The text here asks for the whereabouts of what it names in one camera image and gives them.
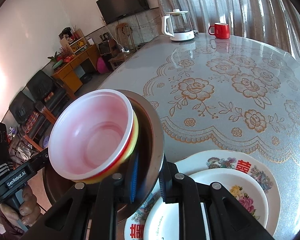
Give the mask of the person's left hand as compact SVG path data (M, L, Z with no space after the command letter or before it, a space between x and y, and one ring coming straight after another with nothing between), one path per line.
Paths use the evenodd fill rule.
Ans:
M18 221L25 226L33 226L33 224L42 217L41 209L37 203L37 197L33 194L29 185L23 188L23 204L19 211L16 212L8 205L1 203L0 210L7 220L14 226L21 228Z

